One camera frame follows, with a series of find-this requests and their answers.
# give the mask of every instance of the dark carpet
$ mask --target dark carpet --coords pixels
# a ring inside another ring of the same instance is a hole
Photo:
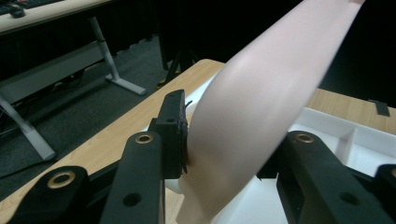
[[[57,153],[56,161],[154,93],[157,83],[166,77],[158,36],[119,52],[114,61],[121,78],[147,90],[144,96],[106,81],[109,70],[100,62],[86,68],[82,76],[75,75],[15,105]],[[54,161],[43,163],[1,107],[0,128],[0,201],[3,201]]]

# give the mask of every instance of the black curtain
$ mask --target black curtain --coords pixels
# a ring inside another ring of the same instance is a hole
[[[200,58],[226,63],[300,2],[157,0],[163,57],[172,61],[182,33]],[[320,84],[322,89],[396,107],[396,17],[392,10],[391,0],[365,1]]]

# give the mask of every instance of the black cable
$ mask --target black cable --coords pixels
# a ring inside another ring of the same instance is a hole
[[[14,172],[12,172],[12,173],[10,173],[10,174],[1,175],[1,176],[0,176],[0,180],[5,179],[5,178],[7,178],[7,177],[10,177],[10,176],[12,176],[12,175],[16,175],[16,174],[18,174],[18,173],[21,173],[21,172],[23,172],[23,171],[26,171],[26,170],[28,170],[28,169],[30,169],[30,168],[33,168],[33,167],[35,167],[35,166],[38,166],[38,165],[43,165],[43,164],[46,164],[46,163],[55,163],[55,162],[57,162],[57,160],[53,159],[53,160],[50,160],[50,161],[40,161],[40,162],[37,162],[37,163],[33,163],[33,164],[28,165],[28,166],[26,166],[26,167],[23,167],[23,168],[21,168],[21,169],[19,169],[19,170],[17,170],[17,171],[14,171]]]

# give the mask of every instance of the brass insert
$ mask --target brass insert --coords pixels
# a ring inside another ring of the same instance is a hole
[[[305,133],[297,133],[295,135],[296,139],[300,142],[304,143],[313,143],[314,138],[311,135],[305,134]]]
[[[151,142],[154,138],[151,134],[142,134],[136,137],[135,141],[138,144],[147,144]]]
[[[54,175],[47,183],[47,186],[50,189],[60,189],[73,182],[75,178],[76,174],[73,171],[63,171]]]

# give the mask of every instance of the black plastic part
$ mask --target black plastic part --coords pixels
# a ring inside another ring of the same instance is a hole
[[[396,223],[396,164],[384,164],[378,167],[372,190],[381,201],[384,210]]]
[[[136,133],[129,138],[100,223],[164,223],[162,157],[157,133]]]
[[[276,186],[290,224],[393,223],[367,190],[367,179],[358,181],[314,134],[288,133],[271,160],[270,171],[260,171],[259,178],[278,171]]]
[[[188,123],[183,90],[172,91],[165,96],[160,114],[152,120],[148,130],[158,133],[163,139],[163,177],[178,179],[182,168],[187,173],[185,154]]]
[[[29,190],[8,224],[76,223],[91,197],[90,186],[82,167],[52,170]]]

